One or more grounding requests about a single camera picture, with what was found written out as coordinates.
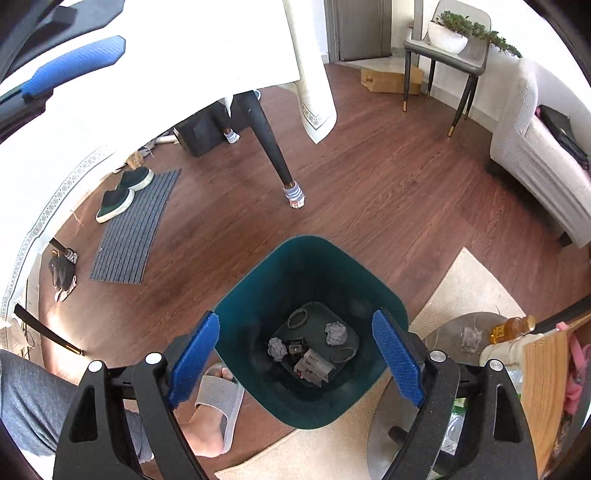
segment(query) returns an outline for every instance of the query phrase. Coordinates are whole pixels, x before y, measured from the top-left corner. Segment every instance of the green plant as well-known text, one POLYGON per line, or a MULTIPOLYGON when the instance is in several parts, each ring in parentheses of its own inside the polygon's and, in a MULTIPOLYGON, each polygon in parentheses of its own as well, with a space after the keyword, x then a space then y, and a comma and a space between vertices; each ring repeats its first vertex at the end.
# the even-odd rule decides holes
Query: green plant
POLYGON ((499 32, 494 30, 487 32, 484 25, 478 22, 472 23, 468 20, 468 16, 464 17, 463 15, 446 10, 435 20, 439 25, 464 37, 476 37, 488 41, 507 55, 515 55, 519 59, 522 56, 519 50, 513 45, 508 44, 506 39, 499 36, 499 32))

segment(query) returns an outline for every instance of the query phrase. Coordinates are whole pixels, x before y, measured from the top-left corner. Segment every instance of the door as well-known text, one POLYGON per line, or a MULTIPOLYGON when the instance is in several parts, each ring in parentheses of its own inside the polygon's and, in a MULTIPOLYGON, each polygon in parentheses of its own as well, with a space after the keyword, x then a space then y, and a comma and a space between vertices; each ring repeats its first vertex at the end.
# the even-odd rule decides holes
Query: door
POLYGON ((333 24, 339 60, 390 55, 391 0, 333 0, 329 3, 333 5, 336 20, 333 24))

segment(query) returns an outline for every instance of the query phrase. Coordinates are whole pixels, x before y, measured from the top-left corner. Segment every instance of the black table leg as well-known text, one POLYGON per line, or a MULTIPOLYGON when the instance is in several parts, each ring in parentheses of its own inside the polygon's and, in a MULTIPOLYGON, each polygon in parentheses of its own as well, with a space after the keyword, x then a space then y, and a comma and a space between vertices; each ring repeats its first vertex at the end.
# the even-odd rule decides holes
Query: black table leg
POLYGON ((457 106, 456 116, 453 118, 452 127, 449 129, 449 132, 447 133, 448 137, 452 136, 453 130, 455 129, 458 120, 460 119, 460 117, 462 116, 462 113, 464 112, 464 107, 466 106, 466 102, 468 100, 468 95, 470 95, 470 91, 472 90, 472 86, 474 85, 474 81, 477 78, 478 77, 474 77, 474 76, 470 75, 468 77, 468 80, 466 81, 466 87, 464 88, 464 93, 462 94, 462 98, 460 99, 460 105, 457 106))
POLYGON ((468 114, 470 113, 470 108, 472 108, 472 102, 474 101, 474 95, 476 94, 476 85, 478 85, 478 77, 474 78, 474 85, 472 85, 472 90, 470 90, 470 96, 468 97, 468 105, 466 107, 466 115, 464 118, 468 119, 468 114))
POLYGON ((410 88, 410 65, 411 65, 411 57, 412 52, 410 50, 405 50, 405 60, 404 60, 404 103, 402 104, 402 111, 406 112, 406 105, 408 102, 408 89, 410 88))
POLYGON ((45 325, 43 325, 39 320, 37 320, 33 315, 31 315, 25 308, 18 304, 14 307, 14 313, 17 317, 19 317, 23 322, 25 322, 29 327, 38 331, 44 337, 49 338, 52 342, 61 345, 63 348, 67 348, 70 352, 77 353, 78 355, 84 355, 84 350, 80 350, 78 347, 72 345, 70 342, 64 340, 58 334, 56 334, 53 330, 50 330, 45 325))
POLYGON ((431 68, 429 69, 429 83, 427 84, 427 98, 431 96, 431 87, 433 85, 433 77, 435 76, 435 64, 437 62, 431 59, 431 68))
POLYGON ((290 205, 294 208, 302 207, 304 194, 291 176, 290 169, 287 167, 283 153, 281 153, 267 116, 256 99, 255 93, 253 91, 239 93, 235 95, 235 98, 240 104, 242 112, 248 117, 252 131, 283 182, 285 196, 290 201, 290 205))
POLYGON ((68 253, 66 247, 64 247, 61 243, 59 243, 55 238, 52 238, 51 240, 49 240, 49 243, 53 248, 55 248, 62 255, 66 255, 68 253))
POLYGON ((64 247, 61 243, 59 243, 55 237, 49 240, 49 244, 55 248, 59 253, 64 255, 69 261, 72 263, 76 263, 78 260, 78 254, 74 252, 71 248, 64 247))

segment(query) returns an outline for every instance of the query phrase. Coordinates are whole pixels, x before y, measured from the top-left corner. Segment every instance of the black shoe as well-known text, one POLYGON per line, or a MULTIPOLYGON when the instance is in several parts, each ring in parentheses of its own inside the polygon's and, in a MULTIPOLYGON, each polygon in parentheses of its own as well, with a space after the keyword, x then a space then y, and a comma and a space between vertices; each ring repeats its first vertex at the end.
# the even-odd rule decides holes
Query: black shoe
POLYGON ((126 211, 131 202, 134 201, 135 193, 133 190, 120 189, 108 190, 103 195, 103 202, 100 204, 100 210, 96 214, 96 221, 105 223, 120 213, 126 211))
POLYGON ((137 192, 150 185, 154 178, 154 172, 147 167, 136 168, 135 170, 126 171, 121 177, 121 181, 117 188, 129 189, 137 192))

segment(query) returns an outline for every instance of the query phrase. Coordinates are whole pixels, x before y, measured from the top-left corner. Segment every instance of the laminate flooring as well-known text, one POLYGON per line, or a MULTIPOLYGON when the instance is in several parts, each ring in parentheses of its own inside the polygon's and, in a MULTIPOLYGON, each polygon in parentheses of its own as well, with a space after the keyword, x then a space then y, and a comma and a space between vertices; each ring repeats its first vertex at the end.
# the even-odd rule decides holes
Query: laminate flooring
MULTIPOLYGON (((401 298, 409 319, 462 247, 538 320, 591 293, 587 250, 560 248, 561 232, 538 202, 508 174, 487 172, 490 132, 462 119, 448 138, 452 108, 421 95, 403 113, 401 95, 369 92, 359 70, 331 64, 326 70, 338 120, 318 145, 304 132, 291 92, 262 91, 265 113, 306 194, 303 209, 290 209, 250 129, 238 143, 200 158, 179 145, 159 145, 146 165, 156 173, 182 172, 138 286, 89 280, 106 228, 94 216, 118 176, 86 199, 56 235, 80 255, 79 285, 64 303, 54 302, 46 250, 40 320, 88 357, 44 339, 49 371, 78 382, 89 359, 114 367, 162 351, 272 249, 299 234, 323 236, 355 257, 401 298)), ((191 415, 190 403, 179 408, 179 419, 191 415)), ((200 461, 214 479, 214 471, 290 431, 246 395, 232 450, 200 461)), ((153 462, 144 468, 158 478, 153 462)))

